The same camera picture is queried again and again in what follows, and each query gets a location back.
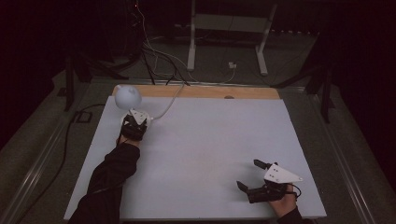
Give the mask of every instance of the table leg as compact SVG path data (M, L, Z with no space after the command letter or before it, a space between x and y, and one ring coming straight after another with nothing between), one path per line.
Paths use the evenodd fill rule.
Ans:
M195 0L191 1L191 37L187 70L192 72L195 64Z
M264 60L264 55L263 55L263 50L265 46L265 42L267 41L267 37L270 33L272 21L276 12L276 7L277 4L273 4L270 15L268 16L267 23L265 23L265 29L262 34L262 42L260 45L256 46L256 54L257 54L257 61L259 62L259 67L260 67L260 74L262 76L268 76L268 70L267 70L267 65L265 64Z

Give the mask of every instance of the white ball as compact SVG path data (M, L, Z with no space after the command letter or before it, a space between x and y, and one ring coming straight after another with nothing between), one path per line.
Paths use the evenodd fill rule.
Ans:
M137 108L142 102L139 90L134 86L117 86L116 105L120 109Z

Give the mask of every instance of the black sleeve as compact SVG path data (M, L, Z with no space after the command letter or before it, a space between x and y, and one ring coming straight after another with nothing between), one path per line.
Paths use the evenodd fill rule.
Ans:
M136 172L138 147L119 144L93 171L87 195L81 198L69 224L119 224L122 184Z
M303 224L303 218L298 211L298 207L277 220L279 224Z

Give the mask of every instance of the white cable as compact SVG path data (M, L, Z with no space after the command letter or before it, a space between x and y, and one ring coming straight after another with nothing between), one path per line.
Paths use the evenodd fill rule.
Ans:
M174 97L173 97L171 103L168 105L168 107L166 107L166 109L161 113L160 116L155 117L155 118L153 118L153 119L160 119L160 118L163 117L163 115L166 114L166 112L168 112L169 108L171 107L171 105L173 104L173 102L175 101L176 97L178 96L178 94L180 93L180 91L183 89L183 87L184 87L184 83L180 85L180 88L178 88L177 92L175 93L175 95L174 95Z
M233 77L235 77L235 69L236 69L236 67L233 68L233 75L230 77L230 79L228 79L227 81L220 82L219 84L227 83L227 82L233 80Z

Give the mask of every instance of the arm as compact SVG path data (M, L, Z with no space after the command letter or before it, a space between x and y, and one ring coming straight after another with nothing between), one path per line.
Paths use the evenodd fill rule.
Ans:
M124 121L117 146L94 169L87 194L79 201L69 224L120 223L122 185L136 172L140 158L138 146L147 128L143 127L146 124L140 126L133 123L133 117L126 119L129 122Z
M293 186L288 185L287 191L292 192ZM298 211L295 194L285 194L279 201L268 202L279 217L279 224L302 224L303 218Z

